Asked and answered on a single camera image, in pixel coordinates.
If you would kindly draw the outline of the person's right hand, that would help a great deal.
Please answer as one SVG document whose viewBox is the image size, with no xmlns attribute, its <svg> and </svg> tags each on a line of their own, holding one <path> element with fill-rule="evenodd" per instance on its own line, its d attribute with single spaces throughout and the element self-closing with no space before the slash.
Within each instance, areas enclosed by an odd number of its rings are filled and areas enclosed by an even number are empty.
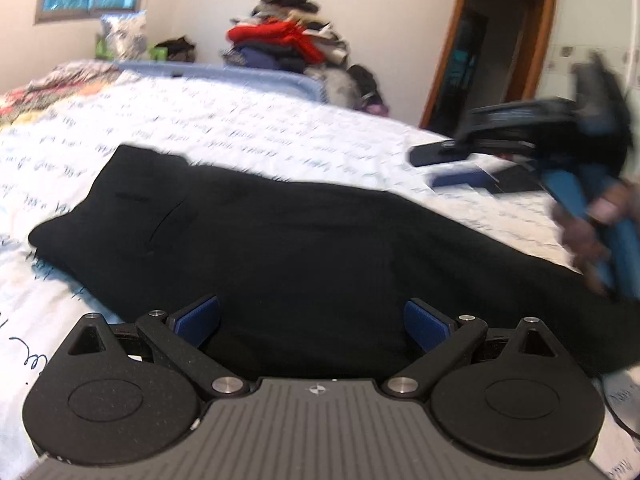
<svg viewBox="0 0 640 480">
<path fill-rule="evenodd" d="M 551 218 L 560 229 L 561 245 L 572 255 L 574 268 L 582 272 L 593 292 L 604 295 L 597 264 L 611 252 L 598 240 L 597 228 L 610 228 L 628 219 L 639 231 L 639 179 L 615 181 L 587 207 L 586 218 L 574 216 L 559 203 L 553 205 Z"/>
</svg>

